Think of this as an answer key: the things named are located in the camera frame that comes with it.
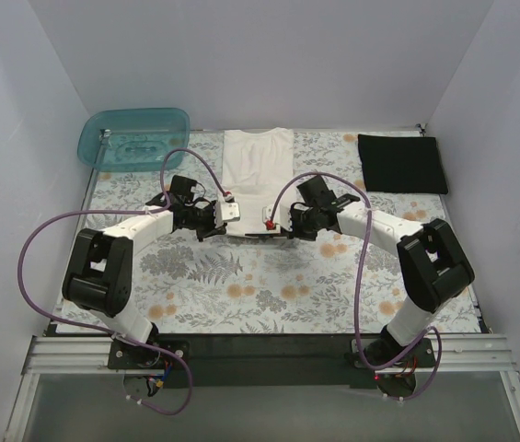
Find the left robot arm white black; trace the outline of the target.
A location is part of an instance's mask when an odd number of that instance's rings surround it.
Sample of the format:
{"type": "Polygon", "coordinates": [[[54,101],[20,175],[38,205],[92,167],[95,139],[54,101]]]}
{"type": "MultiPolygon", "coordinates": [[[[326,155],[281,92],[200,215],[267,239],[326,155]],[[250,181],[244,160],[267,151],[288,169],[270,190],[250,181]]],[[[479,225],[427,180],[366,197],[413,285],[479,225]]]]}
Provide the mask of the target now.
{"type": "Polygon", "coordinates": [[[177,175],[167,192],[145,204],[141,215],[103,230],[84,228],[75,238],[63,280],[64,299],[91,312],[121,337],[122,353],[142,368],[159,365],[164,356],[155,341],[156,325],[132,301],[133,258],[179,229],[192,230],[203,241],[224,235],[227,224],[240,219],[231,193],[211,201],[194,195],[197,185],[177,175]]]}

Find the white t shirt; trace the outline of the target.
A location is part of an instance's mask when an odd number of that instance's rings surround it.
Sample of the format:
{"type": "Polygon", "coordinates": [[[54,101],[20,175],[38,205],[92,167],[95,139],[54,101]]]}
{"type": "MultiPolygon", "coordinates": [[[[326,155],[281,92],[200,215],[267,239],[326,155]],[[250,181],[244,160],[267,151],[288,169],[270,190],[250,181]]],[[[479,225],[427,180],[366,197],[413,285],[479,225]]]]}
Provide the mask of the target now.
{"type": "Polygon", "coordinates": [[[280,222],[280,209],[273,204],[294,177],[294,139],[294,131],[284,128],[225,132],[222,186],[234,195],[240,211],[240,219],[227,225],[227,235],[257,237],[269,232],[265,222],[271,215],[280,222]]]}

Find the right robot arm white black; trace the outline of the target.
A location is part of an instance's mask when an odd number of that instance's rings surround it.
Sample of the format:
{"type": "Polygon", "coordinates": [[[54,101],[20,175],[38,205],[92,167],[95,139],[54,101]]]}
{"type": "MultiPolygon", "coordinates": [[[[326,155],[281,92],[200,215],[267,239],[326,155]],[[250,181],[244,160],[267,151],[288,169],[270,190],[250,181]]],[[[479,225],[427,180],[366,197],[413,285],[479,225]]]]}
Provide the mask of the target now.
{"type": "Polygon", "coordinates": [[[368,345],[360,341],[347,355],[359,367],[402,366],[429,332],[440,311],[475,279],[474,271],[453,229],[443,219],[410,221],[372,207],[362,191],[338,196],[326,175],[302,174],[298,202],[282,207],[283,195],[245,199],[241,214],[253,227],[280,229],[287,238],[316,239],[322,230],[359,238],[397,257],[407,297],[390,322],[368,345]]]}

